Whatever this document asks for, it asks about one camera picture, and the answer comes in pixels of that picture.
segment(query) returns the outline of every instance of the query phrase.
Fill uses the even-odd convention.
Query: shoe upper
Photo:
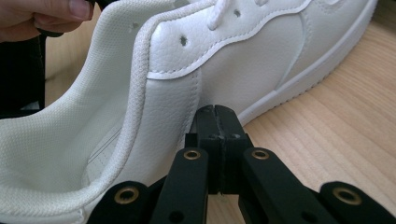
[[[194,113],[247,123],[324,78],[375,0],[124,0],[107,7],[69,91],[0,120],[0,221],[84,223],[126,180],[166,175]]]

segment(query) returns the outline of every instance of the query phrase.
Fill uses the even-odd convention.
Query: wooden table
[[[47,104],[79,73],[99,14],[48,40]],[[329,77],[245,130],[309,188],[344,181],[396,216],[396,2],[379,1],[361,42]],[[244,223],[236,202],[236,196],[210,196],[207,222]]]

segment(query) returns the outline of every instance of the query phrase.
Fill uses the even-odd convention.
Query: metal grommet
[[[193,161],[201,157],[201,153],[197,150],[188,150],[184,153],[184,158]]]
[[[136,201],[139,197],[139,190],[135,187],[125,187],[119,189],[114,196],[114,201],[119,204],[128,204]]]
[[[350,205],[361,204],[361,196],[355,191],[346,188],[335,188],[332,190],[332,194],[341,202]]]
[[[251,155],[257,160],[267,160],[270,158],[270,154],[268,154],[268,152],[260,149],[254,150]]]

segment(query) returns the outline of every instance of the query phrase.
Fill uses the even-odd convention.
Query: white shoelace
[[[228,6],[232,0],[218,0],[213,8],[212,13],[207,19],[207,27],[213,31],[219,27],[221,23],[221,18],[224,16],[227,11]],[[262,7],[264,4],[268,2],[268,0],[254,0],[257,6]]]

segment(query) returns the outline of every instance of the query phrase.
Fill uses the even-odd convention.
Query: wood grain
[[[84,63],[92,21],[49,39],[47,104]],[[361,42],[312,90],[245,126],[311,189],[340,180],[364,190],[396,216],[396,2],[380,0]],[[208,223],[244,223],[236,196],[210,196]]]

